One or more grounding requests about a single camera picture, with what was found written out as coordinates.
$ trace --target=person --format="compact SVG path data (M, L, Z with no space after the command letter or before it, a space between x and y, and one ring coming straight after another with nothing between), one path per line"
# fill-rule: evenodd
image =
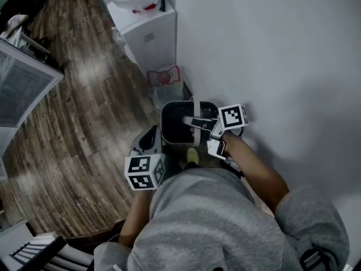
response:
M333 204L312 187L289 191L242 139L222 139L274 216L233 173L188 169L135 193L119 243L95 249L95 270L343 270L349 240Z

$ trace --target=mesh panel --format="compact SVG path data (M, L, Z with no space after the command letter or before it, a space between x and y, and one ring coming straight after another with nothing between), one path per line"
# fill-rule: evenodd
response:
M0 70L0 126L16 126L52 77L3 52Z

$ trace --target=shoe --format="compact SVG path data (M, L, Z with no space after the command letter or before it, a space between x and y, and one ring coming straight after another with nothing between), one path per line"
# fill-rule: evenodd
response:
M187 163L196 163L199 164L199 154L198 151L190 147L187 151Z

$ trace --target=gray t-shirt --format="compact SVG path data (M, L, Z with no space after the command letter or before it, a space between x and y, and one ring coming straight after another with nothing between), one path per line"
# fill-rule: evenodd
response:
M318 191L291 191L273 218L223 169L191 169L165 181L150 218L133 249L97 247L95 270L302 270L300 258L313 248L329 258L330 270L342 270L349 255L340 215Z

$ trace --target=t-shirt sleeve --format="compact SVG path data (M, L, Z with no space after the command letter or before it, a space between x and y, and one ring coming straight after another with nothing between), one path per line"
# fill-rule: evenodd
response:
M291 191L278 205L275 218L299 260L317 250L314 257L320 255L327 262L317 270L344 268L350 252L344 223L331 201L316 189Z
M116 242L103 243L94 250L94 271L114 271L113 266L126 270L131 249Z

